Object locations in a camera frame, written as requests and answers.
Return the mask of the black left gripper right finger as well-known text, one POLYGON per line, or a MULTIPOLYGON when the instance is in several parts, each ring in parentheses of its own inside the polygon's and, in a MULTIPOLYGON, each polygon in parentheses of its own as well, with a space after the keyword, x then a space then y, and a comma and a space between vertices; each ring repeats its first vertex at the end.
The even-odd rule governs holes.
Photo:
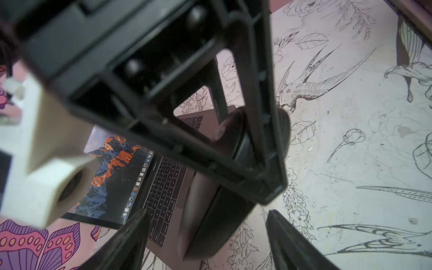
POLYGON ((268 213, 265 223, 277 270, 338 270, 282 214, 268 213))

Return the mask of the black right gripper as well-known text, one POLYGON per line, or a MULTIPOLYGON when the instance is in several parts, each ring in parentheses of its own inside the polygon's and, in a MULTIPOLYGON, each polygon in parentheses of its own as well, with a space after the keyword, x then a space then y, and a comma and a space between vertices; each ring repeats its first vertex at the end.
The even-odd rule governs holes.
POLYGON ((2 1, 1 33, 13 54, 64 102, 94 107, 114 90, 133 111, 171 114, 188 67, 214 64, 227 1, 2 1))

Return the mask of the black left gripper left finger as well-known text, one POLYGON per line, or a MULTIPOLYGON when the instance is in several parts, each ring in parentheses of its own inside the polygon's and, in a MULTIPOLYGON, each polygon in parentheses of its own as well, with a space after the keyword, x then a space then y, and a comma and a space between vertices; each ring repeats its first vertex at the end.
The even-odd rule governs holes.
POLYGON ((134 216, 90 259, 81 270, 140 270, 143 262, 150 218, 146 209, 134 216))

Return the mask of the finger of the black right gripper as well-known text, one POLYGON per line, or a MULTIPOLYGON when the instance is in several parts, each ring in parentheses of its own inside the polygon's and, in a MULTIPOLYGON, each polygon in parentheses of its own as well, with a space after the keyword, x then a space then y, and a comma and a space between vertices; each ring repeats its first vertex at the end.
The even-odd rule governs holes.
POLYGON ((216 1, 216 14, 236 63, 257 163, 245 170, 243 180, 232 189, 266 205, 288 185, 274 93, 268 1, 216 1))
POLYGON ((123 81, 91 81, 69 95, 72 114, 133 139, 232 190, 247 166, 220 153, 213 140, 173 115, 201 81, 161 81, 137 95, 123 81))

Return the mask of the grey laptop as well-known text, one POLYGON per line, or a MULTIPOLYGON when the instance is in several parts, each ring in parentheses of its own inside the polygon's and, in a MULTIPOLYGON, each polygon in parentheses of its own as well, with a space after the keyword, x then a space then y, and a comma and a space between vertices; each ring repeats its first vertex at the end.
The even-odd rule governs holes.
POLYGON ((183 206, 195 171, 145 147, 108 137, 92 152, 100 162, 84 199, 64 218, 118 230, 136 211, 150 217, 147 248, 173 270, 197 270, 177 251, 183 206))

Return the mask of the black wireless mouse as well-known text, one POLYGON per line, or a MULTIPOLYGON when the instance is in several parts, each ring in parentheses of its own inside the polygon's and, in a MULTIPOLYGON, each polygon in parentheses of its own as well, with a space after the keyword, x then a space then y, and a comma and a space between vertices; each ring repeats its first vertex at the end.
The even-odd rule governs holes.
MULTIPOLYGON (((243 109, 229 107, 230 114, 217 122, 214 110, 203 112, 203 134, 213 135, 213 146, 240 165, 256 168, 257 159, 247 131, 243 109)), ((256 203, 233 192, 207 175, 195 173, 184 204, 178 235, 178 252, 185 261, 214 256, 235 233, 256 203)))

